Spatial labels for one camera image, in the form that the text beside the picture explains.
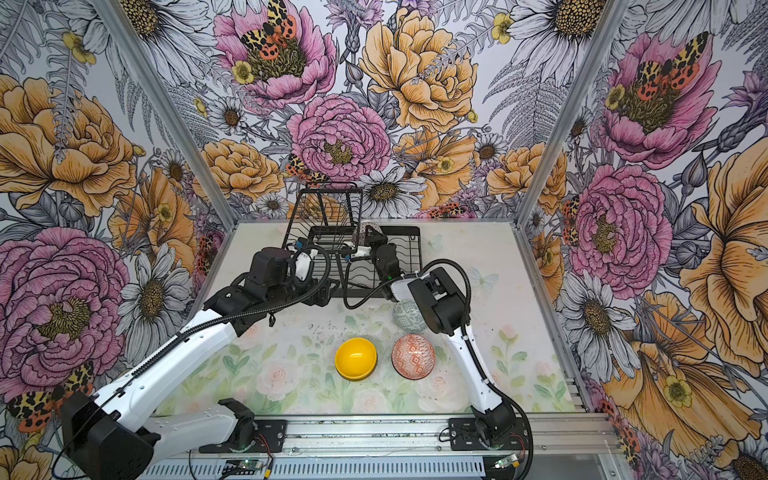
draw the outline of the red patterned bowl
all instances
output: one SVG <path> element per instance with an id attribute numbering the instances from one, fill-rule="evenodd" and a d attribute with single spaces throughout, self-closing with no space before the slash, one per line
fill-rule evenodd
<path id="1" fill-rule="evenodd" d="M 435 368 L 435 349 L 423 336 L 410 333 L 392 348 L 392 364 L 409 380 L 423 379 Z"/>

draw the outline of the yellow bowl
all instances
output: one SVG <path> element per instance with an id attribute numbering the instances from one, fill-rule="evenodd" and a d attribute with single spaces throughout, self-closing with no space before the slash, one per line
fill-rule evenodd
<path id="1" fill-rule="evenodd" d="M 352 382 L 358 382 L 376 368 L 376 347 L 363 338 L 349 339 L 336 351 L 336 371 Z"/>

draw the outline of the robotic arm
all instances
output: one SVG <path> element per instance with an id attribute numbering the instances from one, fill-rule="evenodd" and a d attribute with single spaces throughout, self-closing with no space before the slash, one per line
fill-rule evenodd
<path id="1" fill-rule="evenodd" d="M 313 258 L 318 253 L 325 257 L 326 269 L 315 278 Z M 380 277 L 399 269 L 391 253 L 386 243 L 371 250 Z M 439 263 L 458 267 L 467 297 L 443 268 L 430 271 Z M 236 400 L 222 400 L 197 414 L 150 415 L 206 359 L 256 321 L 269 316 L 272 326 L 274 313 L 297 303 L 327 305 L 339 287 L 338 280 L 329 278 L 331 265 L 328 253 L 314 245 L 296 251 L 270 247 L 256 253 L 250 272 L 215 293 L 176 336 L 139 366 L 91 397 L 76 392 L 65 401 L 61 407 L 62 452 L 92 480 L 133 480 L 150 464 L 202 445 L 247 448 L 254 441 L 254 415 Z M 448 336 L 453 358 L 469 388 L 481 442 L 491 448 L 503 444 L 516 422 L 527 421 L 519 406 L 485 373 L 487 366 L 468 324 L 471 290 L 465 273 L 451 260 L 432 262 L 421 273 L 398 273 L 379 288 L 386 288 L 387 297 L 395 301 L 415 300 L 430 330 Z"/>

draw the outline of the dish rack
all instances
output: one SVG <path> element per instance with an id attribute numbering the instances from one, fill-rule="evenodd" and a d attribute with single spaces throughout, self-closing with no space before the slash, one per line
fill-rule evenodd
<path id="1" fill-rule="evenodd" d="M 370 257 L 353 257 L 358 250 L 357 230 L 361 222 L 362 195 L 361 188 L 343 182 L 303 188 L 290 211 L 283 238 L 283 248 L 314 243 L 325 249 L 331 262 L 330 282 L 337 286 L 346 283 L 349 298 L 367 296 L 382 282 Z M 405 273 L 419 271 L 422 267 L 420 229 L 395 225 L 382 225 L 380 228 L 389 242 L 396 246 L 402 270 Z M 348 265 L 349 278 L 346 278 Z M 325 269 L 325 259 L 315 257 L 313 276 L 320 278 Z M 342 288 L 333 289 L 332 296 L 342 295 Z M 384 297 L 386 293 L 378 290 L 373 296 Z"/>

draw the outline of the floral tablecloth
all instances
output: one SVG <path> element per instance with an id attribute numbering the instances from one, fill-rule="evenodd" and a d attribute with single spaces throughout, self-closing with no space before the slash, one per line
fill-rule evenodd
<path id="1" fill-rule="evenodd" d="M 472 322 L 497 385 L 528 411 L 574 410 L 510 226 L 457 222 L 419 226 L 424 262 L 453 259 L 472 279 Z M 285 227 L 284 223 L 240 225 L 212 291 L 250 264 L 254 252 L 280 245 Z M 455 281 L 463 285 L 458 274 Z M 273 328 L 258 322 L 190 375 L 157 414 L 198 412 L 227 397 L 259 415 L 468 411 L 464 380 L 442 336 L 429 329 L 422 333 L 437 356 L 429 376 L 411 381 L 395 371 L 392 347 L 405 332 L 394 323 L 392 308 L 389 301 L 373 299 L 347 310 L 341 299 L 333 299 L 325 308 L 299 305 L 279 313 Z M 333 364 L 336 349 L 354 336 L 370 339 L 379 354 L 376 371 L 362 382 L 346 381 Z"/>

